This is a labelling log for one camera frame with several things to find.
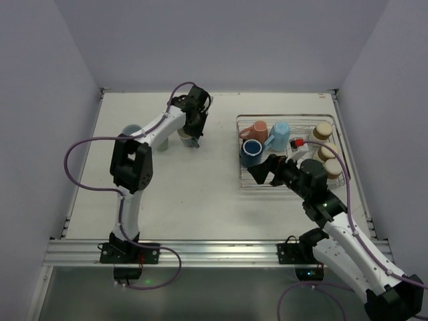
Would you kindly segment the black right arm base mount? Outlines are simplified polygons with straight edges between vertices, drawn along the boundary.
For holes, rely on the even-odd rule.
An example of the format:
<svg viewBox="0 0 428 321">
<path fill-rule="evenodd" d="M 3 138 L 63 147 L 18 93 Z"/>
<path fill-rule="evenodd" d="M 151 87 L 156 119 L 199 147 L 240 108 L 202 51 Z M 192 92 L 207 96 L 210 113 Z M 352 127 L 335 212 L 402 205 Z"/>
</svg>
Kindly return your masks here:
<svg viewBox="0 0 428 321">
<path fill-rule="evenodd" d="M 299 237 L 289 236 L 276 244 L 278 263 L 294 265 L 295 275 L 301 282 L 322 281 L 324 264 L 316 260 L 313 249 L 323 239 L 328 239 L 328 235 L 320 228 L 312 229 Z"/>
</svg>

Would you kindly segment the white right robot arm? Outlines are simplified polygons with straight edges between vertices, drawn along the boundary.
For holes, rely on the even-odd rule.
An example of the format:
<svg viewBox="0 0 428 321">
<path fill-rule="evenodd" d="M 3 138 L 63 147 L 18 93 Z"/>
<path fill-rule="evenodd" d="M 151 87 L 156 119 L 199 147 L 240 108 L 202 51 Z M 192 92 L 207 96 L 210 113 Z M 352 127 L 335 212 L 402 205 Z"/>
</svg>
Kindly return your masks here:
<svg viewBox="0 0 428 321">
<path fill-rule="evenodd" d="M 318 225 L 308 232 L 314 258 L 356 293 L 371 320 L 408 320 L 420 313 L 423 282 L 398 268 L 362 232 L 328 188 L 322 163 L 307 159 L 298 164 L 271 154 L 248 171 L 259 185 L 273 174 L 272 186 L 284 185 L 302 198 L 305 214 Z"/>
</svg>

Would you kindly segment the dark blue mug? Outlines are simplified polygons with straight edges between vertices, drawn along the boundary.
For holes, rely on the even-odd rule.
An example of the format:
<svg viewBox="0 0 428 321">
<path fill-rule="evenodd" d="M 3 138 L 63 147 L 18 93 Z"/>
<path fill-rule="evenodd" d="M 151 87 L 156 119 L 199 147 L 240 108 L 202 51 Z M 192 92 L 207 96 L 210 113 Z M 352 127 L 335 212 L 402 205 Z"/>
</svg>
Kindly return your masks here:
<svg viewBox="0 0 428 321">
<path fill-rule="evenodd" d="M 240 163 L 244 168 L 253 167 L 261 162 L 263 145 L 256 139 L 244 140 L 239 150 Z"/>
</svg>

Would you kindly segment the teal grey mug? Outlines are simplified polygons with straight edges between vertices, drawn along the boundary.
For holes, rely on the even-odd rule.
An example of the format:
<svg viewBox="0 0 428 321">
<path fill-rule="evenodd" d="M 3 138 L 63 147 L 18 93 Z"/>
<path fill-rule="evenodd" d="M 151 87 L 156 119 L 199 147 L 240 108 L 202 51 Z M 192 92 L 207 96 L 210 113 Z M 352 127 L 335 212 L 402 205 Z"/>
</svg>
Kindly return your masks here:
<svg viewBox="0 0 428 321">
<path fill-rule="evenodd" d="M 194 137 L 194 136 L 186 134 L 182 128 L 177 130 L 177 134 L 179 135 L 181 142 L 186 147 L 189 147 L 189 148 L 199 148 L 200 147 L 198 137 Z"/>
</svg>

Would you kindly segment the sage green cup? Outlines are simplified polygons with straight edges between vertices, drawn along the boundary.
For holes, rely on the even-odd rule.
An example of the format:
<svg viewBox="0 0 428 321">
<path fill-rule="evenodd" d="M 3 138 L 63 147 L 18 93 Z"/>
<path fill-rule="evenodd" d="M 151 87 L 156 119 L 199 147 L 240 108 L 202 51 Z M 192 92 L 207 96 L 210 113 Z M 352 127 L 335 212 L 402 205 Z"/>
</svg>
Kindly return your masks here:
<svg viewBox="0 0 428 321">
<path fill-rule="evenodd" d="M 169 147 L 169 139 L 166 138 L 161 144 L 159 144 L 156 150 L 159 152 L 164 152 L 168 149 L 168 147 Z"/>
</svg>

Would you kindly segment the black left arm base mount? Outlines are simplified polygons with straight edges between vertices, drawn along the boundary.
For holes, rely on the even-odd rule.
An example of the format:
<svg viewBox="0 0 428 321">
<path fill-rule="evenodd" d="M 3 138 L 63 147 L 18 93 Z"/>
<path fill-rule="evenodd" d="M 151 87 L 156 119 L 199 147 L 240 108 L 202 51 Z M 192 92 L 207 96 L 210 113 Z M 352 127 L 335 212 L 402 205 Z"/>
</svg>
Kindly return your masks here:
<svg viewBox="0 0 428 321">
<path fill-rule="evenodd" d="M 114 266 L 115 282 L 127 286 L 134 284 L 141 277 L 144 264 L 155 265 L 159 259 L 159 243 L 143 245 L 144 248 L 141 248 L 120 239 L 99 243 L 100 263 Z"/>
</svg>

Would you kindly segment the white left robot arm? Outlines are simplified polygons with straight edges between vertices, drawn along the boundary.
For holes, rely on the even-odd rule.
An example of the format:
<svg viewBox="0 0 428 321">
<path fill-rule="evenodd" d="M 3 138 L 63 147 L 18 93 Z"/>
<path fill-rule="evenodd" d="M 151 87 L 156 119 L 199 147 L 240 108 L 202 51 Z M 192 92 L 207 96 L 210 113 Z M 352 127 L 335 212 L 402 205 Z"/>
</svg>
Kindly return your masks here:
<svg viewBox="0 0 428 321">
<path fill-rule="evenodd" d="M 161 245 L 140 243 L 138 228 L 141 197 L 153 177 L 152 156 L 174 132 L 184 145 L 198 148 L 211 102 L 208 92 L 193 85 L 187 94 L 172 96 L 166 112 L 144 128 L 118 137 L 110 164 L 113 183 L 120 191 L 118 214 L 108 242 L 98 246 L 101 263 L 158 262 Z"/>
</svg>

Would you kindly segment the pale blue footed cup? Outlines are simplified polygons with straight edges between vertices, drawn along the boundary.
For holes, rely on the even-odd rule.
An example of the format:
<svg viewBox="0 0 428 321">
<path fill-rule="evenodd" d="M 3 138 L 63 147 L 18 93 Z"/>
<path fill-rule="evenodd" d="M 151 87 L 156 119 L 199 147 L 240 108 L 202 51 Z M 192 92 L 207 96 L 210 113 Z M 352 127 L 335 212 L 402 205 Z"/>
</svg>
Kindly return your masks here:
<svg viewBox="0 0 428 321">
<path fill-rule="evenodd" d="M 142 128 L 137 124 L 129 124 L 122 129 L 123 135 L 132 136 L 135 132 L 138 132 Z"/>
</svg>

